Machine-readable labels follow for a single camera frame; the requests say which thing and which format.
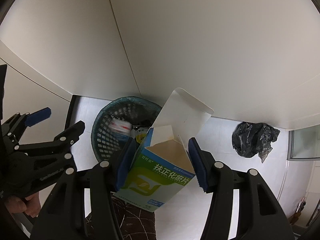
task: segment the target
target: mesh basket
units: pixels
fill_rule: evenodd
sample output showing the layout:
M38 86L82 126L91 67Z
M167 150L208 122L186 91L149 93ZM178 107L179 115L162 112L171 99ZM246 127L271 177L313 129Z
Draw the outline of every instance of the mesh basket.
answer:
M102 108L91 132L91 144L97 160L99 162L109 160L113 152L123 149L125 145L125 142L115 138L109 128L114 117L132 125L151 126L160 111L159 105L138 97L118 98Z

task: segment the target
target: human hand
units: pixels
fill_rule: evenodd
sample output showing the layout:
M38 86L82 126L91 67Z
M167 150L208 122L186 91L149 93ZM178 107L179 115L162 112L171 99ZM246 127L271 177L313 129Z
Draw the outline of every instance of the human hand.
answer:
M39 215L41 210L39 192L34 193L25 198L27 203L24 203L20 198L16 196L10 196L4 203L10 214L25 212L31 217Z

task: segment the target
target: brown patterned fabric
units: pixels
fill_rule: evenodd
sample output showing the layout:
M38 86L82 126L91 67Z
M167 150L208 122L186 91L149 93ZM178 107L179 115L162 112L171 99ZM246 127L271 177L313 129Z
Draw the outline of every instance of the brown patterned fabric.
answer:
M156 240L155 213L112 196L113 207L124 240ZM88 236L95 239L91 213L86 217Z

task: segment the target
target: open cardboard box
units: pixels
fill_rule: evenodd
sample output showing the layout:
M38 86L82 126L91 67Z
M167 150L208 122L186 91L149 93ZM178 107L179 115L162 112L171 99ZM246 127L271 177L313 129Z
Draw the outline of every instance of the open cardboard box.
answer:
M213 110L175 89L136 152L124 186L114 195L148 211L155 211L195 176L186 152Z

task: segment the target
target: crumpled plastic bag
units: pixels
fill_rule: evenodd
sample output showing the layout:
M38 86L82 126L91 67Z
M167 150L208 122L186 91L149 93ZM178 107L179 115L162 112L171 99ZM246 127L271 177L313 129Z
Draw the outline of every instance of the crumpled plastic bag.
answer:
M232 146L245 158L258 154L263 163L272 150L271 142L277 141L279 133L266 123L242 122L232 133Z

